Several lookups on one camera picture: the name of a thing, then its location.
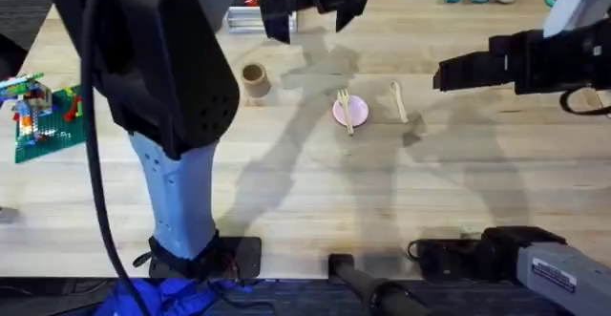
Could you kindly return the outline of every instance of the pink plate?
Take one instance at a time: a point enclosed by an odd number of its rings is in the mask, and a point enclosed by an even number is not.
[[[348,96],[348,110],[350,112],[350,119],[352,120],[353,127],[363,125],[369,116],[369,106],[365,100],[356,95]],[[337,100],[333,104],[333,116],[337,122],[346,126],[344,110]]]

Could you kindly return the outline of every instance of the cable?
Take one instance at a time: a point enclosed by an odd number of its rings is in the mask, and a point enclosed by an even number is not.
[[[106,253],[115,269],[116,275],[123,283],[129,294],[136,301],[140,312],[144,316],[150,313],[142,297],[130,281],[121,259],[116,252],[113,234],[108,221],[108,211],[104,200],[104,186],[102,184],[102,172],[99,162],[99,151],[97,148],[97,133],[95,131],[95,106],[94,106],[94,54],[95,54],[95,35],[99,28],[102,17],[103,0],[87,0],[83,12],[83,33],[80,43],[81,53],[81,93],[83,112],[85,116],[85,144],[87,146],[87,160],[89,164],[89,174],[94,192],[95,213],[97,223],[106,247]]]
[[[254,281],[253,283],[250,283],[250,284],[249,284],[249,283],[247,283],[247,282],[245,282],[245,281],[241,281],[240,286],[241,286],[241,287],[246,287],[246,286],[248,286],[248,287],[252,287],[252,286],[256,286],[256,285],[258,285],[260,282],[261,282],[261,281]],[[234,285],[233,285],[233,286],[231,286],[230,288],[225,289],[225,290],[224,290],[222,293],[224,293],[224,295],[225,295],[225,297],[226,297],[226,296],[227,296],[227,293],[232,292],[232,291],[233,291],[234,289],[236,289],[238,286],[239,286],[238,284],[234,284]],[[216,304],[217,304],[217,302],[219,301],[219,297],[218,297],[218,295],[216,295],[216,294],[215,294],[215,297],[216,297],[216,299],[215,299],[214,301],[210,302],[210,304],[209,304],[209,305],[207,305],[207,306],[206,306],[206,307],[205,307],[203,310],[201,310],[201,311],[197,312],[195,315],[196,315],[196,316],[202,316],[202,315],[204,315],[206,312],[210,311],[210,309],[211,309],[212,307],[214,307],[214,305],[216,305]]]
[[[66,294],[65,296],[84,296],[84,295],[88,295],[90,293],[94,293],[94,292],[98,291],[100,288],[102,288],[102,287],[104,287],[104,286],[106,286],[106,285],[108,285],[110,283],[111,283],[111,281],[105,280],[103,282],[95,284],[94,286],[92,286],[90,288],[87,288],[87,289],[82,290],[82,291],[73,291],[71,293]]]
[[[209,281],[207,283],[208,283],[208,288],[210,288],[212,293],[214,293],[218,299],[223,300],[225,303],[235,307],[236,309],[244,310],[244,309],[249,309],[252,307],[266,307],[271,310],[272,314],[278,316],[278,310],[276,309],[276,306],[271,302],[265,302],[265,301],[249,302],[249,303],[234,302],[230,300],[229,298],[227,298],[227,296],[225,296],[226,292],[217,290],[214,284],[210,283]]]
[[[602,107],[599,109],[588,110],[588,111],[575,111],[571,107],[571,105],[569,105],[569,97],[571,97],[571,95],[574,92],[580,89],[581,88],[569,90],[562,94],[559,102],[560,102],[560,107],[562,108],[562,110],[564,110],[564,112],[567,112],[567,113],[570,113],[571,115],[576,115],[576,116],[606,116],[606,115],[611,114],[611,107]]]
[[[420,304],[422,307],[420,311],[426,310],[426,308],[424,307],[424,305],[426,304],[420,301],[419,298],[416,298],[413,294],[411,294],[411,291],[407,290],[401,284],[399,284],[398,282],[394,282],[394,281],[389,281],[389,280],[384,281],[383,280],[382,283],[378,284],[373,290],[369,292],[369,295],[365,296],[365,301],[367,301],[365,305],[369,307],[369,314],[386,315],[387,312],[384,312],[380,302],[385,297],[389,297],[389,295],[396,293],[396,292],[400,292],[403,295],[403,297],[406,299],[415,301],[416,305]],[[411,310],[411,312],[413,312],[414,315],[423,315],[424,314],[422,312],[414,312],[414,311],[415,310]]]

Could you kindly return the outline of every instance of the lego baseplate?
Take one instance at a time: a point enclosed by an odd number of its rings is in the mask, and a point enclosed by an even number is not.
[[[80,86],[72,87],[72,91],[80,95]],[[37,141],[34,145],[19,142],[19,124],[15,122],[15,163],[39,158],[85,141],[83,116],[76,116],[70,122],[63,118],[71,109],[72,103],[73,98],[66,90],[53,93],[53,113],[38,118],[38,131],[47,138]]]

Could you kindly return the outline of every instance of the label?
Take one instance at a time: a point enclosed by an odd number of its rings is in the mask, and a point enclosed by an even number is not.
[[[571,293],[575,293],[577,278],[543,260],[533,258],[533,273]]]

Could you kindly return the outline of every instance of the gray carpet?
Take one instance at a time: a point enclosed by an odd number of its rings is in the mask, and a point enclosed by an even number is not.
[[[51,0],[0,0],[0,33],[29,50]]]

